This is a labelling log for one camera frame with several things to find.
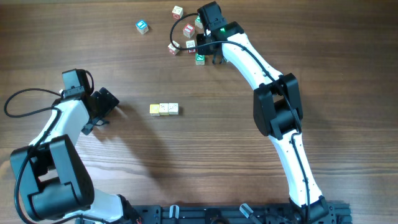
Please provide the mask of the white yellow edged block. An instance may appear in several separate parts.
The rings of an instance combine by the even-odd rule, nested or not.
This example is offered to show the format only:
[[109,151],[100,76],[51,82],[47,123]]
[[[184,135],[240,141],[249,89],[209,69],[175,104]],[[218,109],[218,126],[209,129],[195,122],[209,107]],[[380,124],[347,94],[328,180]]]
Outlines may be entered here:
[[169,104],[168,103],[160,103],[159,104],[159,114],[161,116],[169,115]]

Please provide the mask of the white fish wooden block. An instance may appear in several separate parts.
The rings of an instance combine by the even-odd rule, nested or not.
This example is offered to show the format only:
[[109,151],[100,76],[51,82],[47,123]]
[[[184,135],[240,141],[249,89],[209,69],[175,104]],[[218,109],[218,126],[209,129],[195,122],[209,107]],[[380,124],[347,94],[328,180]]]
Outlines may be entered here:
[[179,105],[178,103],[169,103],[168,104],[168,111],[170,115],[177,115],[179,114]]

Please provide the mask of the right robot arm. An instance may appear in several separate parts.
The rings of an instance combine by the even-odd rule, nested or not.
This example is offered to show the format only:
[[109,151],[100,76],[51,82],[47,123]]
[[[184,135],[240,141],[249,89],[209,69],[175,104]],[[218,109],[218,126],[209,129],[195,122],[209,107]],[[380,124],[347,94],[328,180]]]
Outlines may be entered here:
[[197,35],[199,54],[221,54],[253,90],[253,118],[262,135],[273,143],[288,186],[294,214],[313,223],[328,214],[326,200],[313,178],[302,141],[303,118],[296,77],[269,65],[237,22],[227,22],[216,2],[197,10],[204,32]]

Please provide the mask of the yellow top wooden block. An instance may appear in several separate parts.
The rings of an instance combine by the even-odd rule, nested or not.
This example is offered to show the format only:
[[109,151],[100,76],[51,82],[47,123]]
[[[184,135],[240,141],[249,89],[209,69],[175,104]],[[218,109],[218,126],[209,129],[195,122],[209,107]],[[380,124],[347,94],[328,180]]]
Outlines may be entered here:
[[159,116],[160,115],[160,105],[159,104],[150,104],[149,113],[151,116]]

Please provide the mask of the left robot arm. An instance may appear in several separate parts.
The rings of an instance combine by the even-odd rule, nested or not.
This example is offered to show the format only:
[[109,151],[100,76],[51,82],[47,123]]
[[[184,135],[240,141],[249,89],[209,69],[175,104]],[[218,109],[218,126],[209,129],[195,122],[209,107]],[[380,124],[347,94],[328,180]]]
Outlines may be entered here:
[[52,115],[28,146],[11,153],[16,184],[14,205],[24,223],[141,223],[138,212],[122,195],[96,190],[75,145],[118,105],[107,89],[94,90],[91,73],[62,73],[64,90],[49,106]]

